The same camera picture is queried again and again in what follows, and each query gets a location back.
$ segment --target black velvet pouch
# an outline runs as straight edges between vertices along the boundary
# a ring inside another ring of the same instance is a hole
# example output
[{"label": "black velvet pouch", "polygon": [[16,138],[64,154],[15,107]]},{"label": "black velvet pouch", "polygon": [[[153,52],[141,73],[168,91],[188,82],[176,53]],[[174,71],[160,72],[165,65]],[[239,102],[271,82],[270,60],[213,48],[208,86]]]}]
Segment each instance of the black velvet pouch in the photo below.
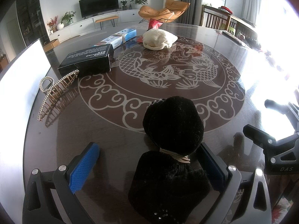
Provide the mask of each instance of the black velvet pouch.
[{"label": "black velvet pouch", "polygon": [[[204,131],[193,102],[179,96],[150,105],[143,127],[156,145],[183,156],[199,147]],[[209,190],[203,170],[149,151],[138,162],[128,198],[151,223],[184,223]]]}]

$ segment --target white tv cabinet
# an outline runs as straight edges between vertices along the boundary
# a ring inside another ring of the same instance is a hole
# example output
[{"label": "white tv cabinet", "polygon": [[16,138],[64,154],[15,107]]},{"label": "white tv cabinet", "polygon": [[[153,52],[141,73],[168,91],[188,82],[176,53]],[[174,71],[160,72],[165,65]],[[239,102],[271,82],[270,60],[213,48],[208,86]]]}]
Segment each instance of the white tv cabinet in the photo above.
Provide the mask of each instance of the white tv cabinet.
[{"label": "white tv cabinet", "polygon": [[[112,13],[105,13],[102,15],[97,15],[95,17],[87,18],[79,22],[72,23],[61,30],[54,32],[49,35],[50,41],[58,39],[59,42],[63,42],[69,38],[77,35],[85,35],[98,30],[101,30],[100,23],[95,23],[96,20],[101,18],[107,18],[111,16],[119,16],[119,19],[115,19],[115,25],[120,23],[141,21],[142,18],[138,15],[139,9],[131,9],[125,11],[117,11]],[[112,27],[110,20],[104,21],[104,28]]]}]

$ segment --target television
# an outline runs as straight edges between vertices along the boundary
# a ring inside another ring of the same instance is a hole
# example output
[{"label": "television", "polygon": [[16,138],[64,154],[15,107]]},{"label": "television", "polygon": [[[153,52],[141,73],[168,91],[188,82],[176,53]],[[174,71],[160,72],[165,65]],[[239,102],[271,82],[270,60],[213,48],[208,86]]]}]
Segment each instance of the television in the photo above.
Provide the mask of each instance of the television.
[{"label": "television", "polygon": [[83,18],[119,8],[118,0],[80,0],[79,5]]}]

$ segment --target drawer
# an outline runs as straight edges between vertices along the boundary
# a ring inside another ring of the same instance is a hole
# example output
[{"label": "drawer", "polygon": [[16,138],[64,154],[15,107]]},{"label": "drawer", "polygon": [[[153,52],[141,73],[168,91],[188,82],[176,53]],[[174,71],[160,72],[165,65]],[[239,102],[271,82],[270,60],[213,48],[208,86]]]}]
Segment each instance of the drawer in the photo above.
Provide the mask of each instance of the drawer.
[{"label": "drawer", "polygon": [[138,15],[138,10],[128,10],[121,12],[121,22],[135,22],[135,21],[141,21],[141,17]]},{"label": "drawer", "polygon": [[70,37],[72,37],[71,35],[71,31],[70,31],[70,28],[67,27],[67,28],[63,28],[61,30],[58,30],[57,32],[53,33],[53,34],[50,34],[49,35],[49,39],[50,41],[54,40],[54,39],[58,39],[59,42],[62,42],[64,40],[67,40],[69,39]]},{"label": "drawer", "polygon": [[[109,13],[109,14],[103,14],[103,15],[94,17],[93,20],[95,22],[95,28],[96,29],[100,28],[100,23],[96,23],[96,20],[102,19],[102,18],[108,18],[108,17],[112,17],[112,16],[119,16],[120,17],[120,13]],[[116,25],[120,24],[120,19],[117,18],[117,19],[114,20],[114,22],[115,22]],[[104,27],[108,26],[108,25],[111,25],[111,21],[110,20],[104,21],[103,25],[104,25]]]},{"label": "drawer", "polygon": [[78,34],[95,29],[95,24],[92,19],[86,19],[79,23],[69,25],[69,28],[73,37]]}]

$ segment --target brown tabletop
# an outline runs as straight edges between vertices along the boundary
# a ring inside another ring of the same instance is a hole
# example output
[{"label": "brown tabletop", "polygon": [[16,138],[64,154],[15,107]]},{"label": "brown tabletop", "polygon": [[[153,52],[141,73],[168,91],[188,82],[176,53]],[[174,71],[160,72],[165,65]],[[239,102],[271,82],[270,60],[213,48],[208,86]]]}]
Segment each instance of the brown tabletop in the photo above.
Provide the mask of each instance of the brown tabletop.
[{"label": "brown tabletop", "polygon": [[[138,36],[146,26],[136,26]],[[38,93],[24,146],[25,186],[32,169],[55,170],[93,141],[101,152],[83,189],[76,192],[83,207],[95,223],[148,223],[130,206],[127,194],[140,156],[157,149],[142,128],[146,108],[155,99],[173,95],[193,100],[205,124],[204,142],[240,171],[253,172],[264,166],[262,149],[244,137],[243,126],[251,124],[277,140],[293,134],[285,116],[264,107],[266,99],[282,104],[296,100],[292,86],[263,54],[241,47],[213,29],[183,24],[161,28],[178,36],[170,49],[150,51],[137,38],[121,45],[115,49],[111,72],[79,77],[71,86],[65,108],[42,122],[37,121],[37,114],[44,94]],[[48,75],[57,79],[57,66],[68,53],[108,35],[87,35],[62,43],[54,49],[55,55],[49,55],[53,66]],[[193,156],[191,161],[198,167]],[[273,206],[289,177],[266,178]],[[217,196],[211,191],[187,223],[198,223]]]}]

